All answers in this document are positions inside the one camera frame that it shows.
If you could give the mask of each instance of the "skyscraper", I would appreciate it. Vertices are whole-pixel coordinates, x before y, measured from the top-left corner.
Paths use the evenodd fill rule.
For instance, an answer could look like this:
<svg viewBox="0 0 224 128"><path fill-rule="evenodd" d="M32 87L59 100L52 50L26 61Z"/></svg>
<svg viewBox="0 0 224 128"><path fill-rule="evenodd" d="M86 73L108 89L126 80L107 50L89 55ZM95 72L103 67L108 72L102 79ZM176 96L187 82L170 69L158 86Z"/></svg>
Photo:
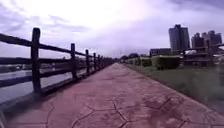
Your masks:
<svg viewBox="0 0 224 128"><path fill-rule="evenodd" d="M190 48L188 28L175 25L169 29L171 51Z"/></svg>
<svg viewBox="0 0 224 128"><path fill-rule="evenodd" d="M202 37L204 38L204 42L209 42L209 45L217 45L222 43L222 35L221 33L215 33L215 31L211 30L208 33L204 32L202 34Z"/></svg>
<svg viewBox="0 0 224 128"><path fill-rule="evenodd" d="M199 33L194 34L191 38L192 48L205 47L204 38Z"/></svg>

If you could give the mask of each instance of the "sky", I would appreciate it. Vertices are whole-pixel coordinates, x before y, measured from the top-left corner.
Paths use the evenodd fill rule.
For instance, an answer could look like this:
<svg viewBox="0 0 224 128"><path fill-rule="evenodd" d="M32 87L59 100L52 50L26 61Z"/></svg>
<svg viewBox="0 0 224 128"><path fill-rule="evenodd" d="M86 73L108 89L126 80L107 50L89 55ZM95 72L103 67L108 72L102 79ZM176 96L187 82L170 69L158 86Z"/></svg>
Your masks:
<svg viewBox="0 0 224 128"><path fill-rule="evenodd" d="M175 24L196 32L224 33L223 0L0 0L0 33L109 57L170 47ZM29 48L0 43L1 57L29 57ZM41 50L41 57L68 56Z"/></svg>

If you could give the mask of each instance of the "wooden fence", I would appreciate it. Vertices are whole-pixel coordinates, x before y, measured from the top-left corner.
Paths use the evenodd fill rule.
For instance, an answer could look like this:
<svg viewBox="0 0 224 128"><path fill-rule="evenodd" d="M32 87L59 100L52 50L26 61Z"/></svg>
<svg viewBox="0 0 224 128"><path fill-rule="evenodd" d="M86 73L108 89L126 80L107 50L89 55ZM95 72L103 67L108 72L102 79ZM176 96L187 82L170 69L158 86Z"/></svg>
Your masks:
<svg viewBox="0 0 224 128"><path fill-rule="evenodd" d="M0 65L11 65L11 64L29 64L31 65L32 69L32 76L23 76L23 77L17 77L17 78L11 78L7 80L0 80L0 88L3 87L9 87L14 86L19 83L25 83L32 81L33 83L33 91L34 93L42 93L43 88L41 88L41 78L44 77L50 77L54 75L64 74L71 72L72 73L72 80L76 80L81 76L77 75L77 71L80 69L86 69L85 76L90 75L91 73L100 70L110 64L113 63L113 60L111 58L105 58L100 55L96 55L94 53L93 55L89 54L89 51L86 50L85 53L77 52L75 50L75 44L71 44L71 49L63 49L58 48L50 45L45 45L40 43L40 36L41 31L39 28L34 28L32 33L32 40L28 41L25 39L20 39L17 37L7 36L4 34L0 34L0 41L7 44L14 44L14 45L21 45L25 47L31 48L30 58L6 58L1 57L0 58ZM56 52L62 52L70 54L70 59L47 59L47 58L39 58L39 49L44 50L51 50ZM82 65L77 65L78 62L82 60L77 60L76 56L82 56L85 57L85 60L83 60ZM40 65L41 64L60 64L60 63L67 63L69 66L64 67L63 69L50 71L50 72L40 72Z"/></svg>

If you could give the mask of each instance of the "distant building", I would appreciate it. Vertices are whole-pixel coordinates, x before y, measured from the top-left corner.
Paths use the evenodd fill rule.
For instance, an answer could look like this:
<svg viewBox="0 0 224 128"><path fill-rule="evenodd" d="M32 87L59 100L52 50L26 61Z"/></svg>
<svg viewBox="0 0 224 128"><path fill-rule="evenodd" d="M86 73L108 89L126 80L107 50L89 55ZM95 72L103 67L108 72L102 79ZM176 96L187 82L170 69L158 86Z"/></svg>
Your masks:
<svg viewBox="0 0 224 128"><path fill-rule="evenodd" d="M200 37L199 33L196 33L192 38L192 48L199 48L199 47L205 47L204 38Z"/></svg>
<svg viewBox="0 0 224 128"><path fill-rule="evenodd" d="M157 56L157 55L170 55L171 54L171 49L170 48L155 48L155 49L150 49L149 55L150 56Z"/></svg>
<svg viewBox="0 0 224 128"><path fill-rule="evenodd" d="M222 35L221 33L215 33L215 31L211 30L208 33L202 33L202 37L204 42L209 42L209 45L217 45L222 43Z"/></svg>
<svg viewBox="0 0 224 128"><path fill-rule="evenodd" d="M169 29L171 51L186 50L190 48L188 28L175 25Z"/></svg>

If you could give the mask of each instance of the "paved walkway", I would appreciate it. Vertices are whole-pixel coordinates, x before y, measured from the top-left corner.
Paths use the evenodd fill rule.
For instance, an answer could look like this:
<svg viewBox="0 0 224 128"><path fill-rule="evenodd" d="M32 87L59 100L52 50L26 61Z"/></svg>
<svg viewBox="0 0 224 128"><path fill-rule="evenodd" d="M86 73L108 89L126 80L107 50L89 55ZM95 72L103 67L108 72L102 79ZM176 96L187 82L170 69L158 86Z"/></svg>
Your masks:
<svg viewBox="0 0 224 128"><path fill-rule="evenodd" d="M9 128L224 128L224 118L114 64L26 111Z"/></svg>

